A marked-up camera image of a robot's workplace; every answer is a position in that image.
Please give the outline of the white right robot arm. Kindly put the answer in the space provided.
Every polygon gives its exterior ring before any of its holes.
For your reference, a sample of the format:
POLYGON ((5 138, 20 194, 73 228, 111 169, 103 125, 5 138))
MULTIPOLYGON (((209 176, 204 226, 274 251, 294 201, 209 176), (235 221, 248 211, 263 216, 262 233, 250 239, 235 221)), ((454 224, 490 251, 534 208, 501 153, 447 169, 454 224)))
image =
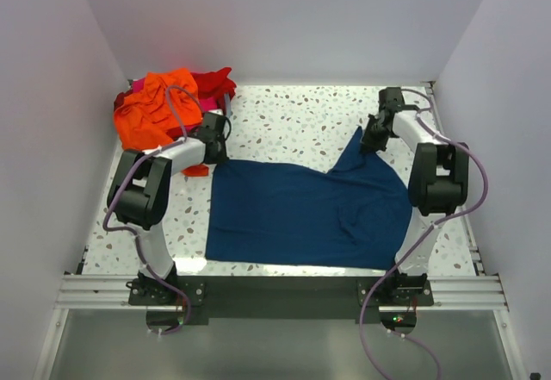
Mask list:
POLYGON ((425 121, 431 106, 408 104, 404 93, 400 87, 379 91, 378 112, 368 117, 361 151, 383 152, 391 139, 404 141, 413 151, 407 184, 412 216, 394 262, 398 273, 417 277, 429 270, 439 234, 436 222, 452 216, 467 200, 469 156, 425 121))

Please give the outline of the blue t-shirt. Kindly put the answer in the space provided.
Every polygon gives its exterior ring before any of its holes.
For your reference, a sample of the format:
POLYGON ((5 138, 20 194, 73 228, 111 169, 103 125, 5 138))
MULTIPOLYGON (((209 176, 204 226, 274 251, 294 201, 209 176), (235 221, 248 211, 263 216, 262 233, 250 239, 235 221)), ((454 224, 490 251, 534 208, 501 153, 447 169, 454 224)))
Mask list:
POLYGON ((407 189, 357 129, 336 164, 229 160, 214 169, 205 256, 388 270, 412 217, 407 189))

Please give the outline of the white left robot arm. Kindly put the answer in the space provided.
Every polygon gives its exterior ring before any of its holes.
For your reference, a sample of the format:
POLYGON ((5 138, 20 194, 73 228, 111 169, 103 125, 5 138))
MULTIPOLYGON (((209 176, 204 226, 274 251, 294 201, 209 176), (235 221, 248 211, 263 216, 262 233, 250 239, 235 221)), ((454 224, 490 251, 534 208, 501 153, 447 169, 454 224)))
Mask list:
POLYGON ((216 110, 204 114, 199 127, 168 145, 122 153, 102 227, 108 233, 128 232, 133 236, 140 275, 165 280, 175 269, 162 226, 171 179, 193 166, 226 162, 226 141, 231 132, 229 118, 216 110))

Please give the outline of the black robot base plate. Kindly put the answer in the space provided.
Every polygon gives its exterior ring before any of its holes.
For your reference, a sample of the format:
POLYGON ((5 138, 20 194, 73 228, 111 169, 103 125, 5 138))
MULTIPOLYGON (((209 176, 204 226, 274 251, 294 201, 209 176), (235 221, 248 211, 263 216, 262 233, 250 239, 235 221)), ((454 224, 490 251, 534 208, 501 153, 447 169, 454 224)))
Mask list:
POLYGON ((412 322, 415 308, 434 305, 427 276, 200 277, 170 276, 162 285, 142 275, 128 281, 128 303, 146 309, 151 327, 207 325, 212 319, 353 320, 378 323, 383 308, 412 322))

